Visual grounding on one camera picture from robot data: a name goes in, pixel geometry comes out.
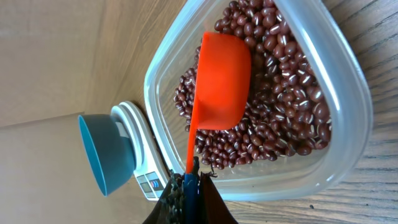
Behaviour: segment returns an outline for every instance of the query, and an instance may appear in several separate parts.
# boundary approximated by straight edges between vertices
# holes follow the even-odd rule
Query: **white digital scale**
[[[120,120],[119,132],[131,140],[136,157],[134,175],[142,192],[148,200],[158,200],[170,176],[144,115],[136,105],[124,101],[112,108],[111,116]]]

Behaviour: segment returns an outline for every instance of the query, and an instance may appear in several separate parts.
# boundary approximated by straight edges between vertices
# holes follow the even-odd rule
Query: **orange spoon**
[[[250,51],[241,39],[205,32],[200,47],[188,138],[187,174],[193,169],[197,129],[230,129],[243,117],[250,74]]]

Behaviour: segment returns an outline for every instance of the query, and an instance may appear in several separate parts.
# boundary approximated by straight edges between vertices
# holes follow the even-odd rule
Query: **plastic container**
[[[172,101],[179,76],[193,65],[203,32],[213,30],[225,1],[188,1],[157,50],[144,93],[150,123],[169,169],[185,170],[188,133]],[[333,18],[320,1],[275,0],[301,45],[325,94],[332,117],[328,149],[309,156],[254,161],[216,170],[225,200],[277,200],[331,187],[357,163],[372,130],[373,110],[361,68]]]

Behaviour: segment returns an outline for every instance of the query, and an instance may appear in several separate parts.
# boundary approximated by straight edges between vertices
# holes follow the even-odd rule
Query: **tabletop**
[[[294,200],[227,202],[240,223],[398,222],[398,1],[323,2],[368,81],[374,107],[371,140],[352,173],[331,189]],[[147,68],[184,3],[106,1],[86,113],[109,113],[122,100],[131,100],[145,110]],[[110,196],[120,202],[116,213],[122,207],[131,208],[131,223],[141,223],[154,206],[138,188],[131,180]]]

